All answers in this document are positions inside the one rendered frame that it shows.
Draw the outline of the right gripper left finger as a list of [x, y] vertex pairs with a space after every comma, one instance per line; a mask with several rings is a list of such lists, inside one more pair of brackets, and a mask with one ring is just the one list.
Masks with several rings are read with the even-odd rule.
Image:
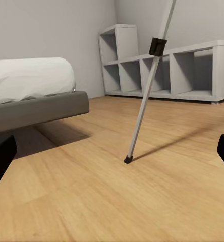
[[15, 138], [12, 134], [0, 137], [0, 180], [17, 154]]

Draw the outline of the camera tripod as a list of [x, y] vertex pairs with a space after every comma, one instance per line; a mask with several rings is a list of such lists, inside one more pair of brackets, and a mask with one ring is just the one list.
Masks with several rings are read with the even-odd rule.
[[174, 8], [175, 8], [176, 1], [177, 0], [168, 0], [167, 1], [167, 5], [166, 5], [163, 20], [162, 20], [159, 36], [158, 36], [158, 38], [152, 39], [152, 44], [151, 44], [151, 47], [150, 47], [149, 55], [153, 55], [154, 59], [153, 59], [150, 74], [149, 74], [149, 77], [148, 77], [147, 85], [146, 85], [146, 88], [145, 88], [145, 92], [144, 92], [143, 100], [142, 100], [142, 103], [141, 103], [141, 107], [140, 107], [138, 119], [137, 119], [137, 122], [136, 122], [135, 130], [134, 130], [134, 133], [133, 133], [133, 138], [132, 138], [132, 141], [131, 141], [130, 149], [129, 149], [128, 155], [126, 156], [126, 159], [124, 160], [124, 163], [126, 163], [126, 164], [129, 164], [133, 159], [133, 151], [134, 151], [135, 144], [136, 144], [136, 141], [137, 141], [137, 137], [138, 137], [138, 134], [139, 134], [139, 130], [140, 130], [140, 127], [141, 127], [141, 123], [142, 123], [142, 120], [143, 120], [145, 108], [146, 108], [147, 101], [148, 101], [149, 94], [150, 94], [150, 90], [151, 90], [151, 87], [152, 87], [152, 84], [153, 84], [153, 80], [154, 80], [154, 76], [155, 76], [156, 69], [157, 69], [157, 66], [158, 66], [158, 62], [159, 62], [160, 57], [163, 56], [164, 48], [165, 48], [165, 45], [167, 43], [166, 35], [167, 35], [168, 29], [169, 29], [169, 25], [170, 25], [170, 22], [171, 22], [171, 18], [172, 18], [172, 15], [173, 15], [173, 11], [174, 11]]

